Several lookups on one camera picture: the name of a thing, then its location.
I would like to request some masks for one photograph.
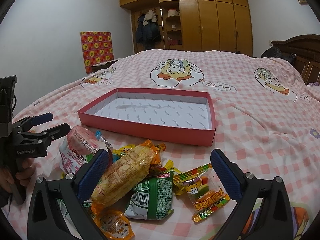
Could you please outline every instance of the flower print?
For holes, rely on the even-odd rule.
[[[317,139],[320,139],[320,134],[315,130],[315,129],[311,129],[310,130],[310,134]]]

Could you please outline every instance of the white wall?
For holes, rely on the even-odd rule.
[[[320,34],[320,22],[309,5],[298,0],[248,0],[253,32],[253,56],[270,48],[269,41]]]
[[[0,24],[0,77],[17,75],[14,114],[86,75],[80,31],[111,32],[114,57],[133,54],[119,0],[16,0]]]

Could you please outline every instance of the red patterned poster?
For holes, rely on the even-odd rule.
[[[87,74],[92,72],[92,65],[113,60],[111,33],[81,32],[81,46]]]

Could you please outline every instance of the black bag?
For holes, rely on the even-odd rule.
[[[281,50],[278,47],[271,47],[270,49],[267,49],[264,53],[262,53],[261,57],[282,58],[288,61],[292,66],[294,65],[297,59],[297,56],[293,53],[291,53],[289,56],[282,55]]]

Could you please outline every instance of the bed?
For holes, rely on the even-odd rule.
[[[167,65],[169,69],[164,73],[162,69]],[[182,78],[181,73],[190,77]],[[250,171],[263,179],[283,178],[291,205],[304,210],[303,227],[299,228],[299,224],[296,234],[305,232],[315,219],[320,209],[320,89],[305,86],[298,67],[295,69],[282,59],[251,58],[229,52],[153,49],[123,58],[108,69],[47,94],[22,110],[14,121],[52,112],[54,119],[37,126],[36,132],[64,122],[73,127],[81,124],[77,114],[81,107],[117,87],[209,92],[217,129],[212,146],[166,143],[164,163],[171,159],[179,170],[187,171],[209,163],[211,151],[220,148],[243,172]],[[114,148],[144,141],[108,131],[103,131],[103,135]],[[63,138],[54,141],[48,147],[47,157],[35,160],[36,172],[27,188],[26,202],[22,206],[13,202],[9,214],[8,206],[3,208],[22,239],[27,239],[28,207],[36,178],[50,180],[61,176],[58,148],[62,141]],[[205,240],[219,230],[234,206],[235,202],[230,201],[195,224],[188,197],[174,196],[174,212],[167,220],[132,220],[131,225],[136,239]]]

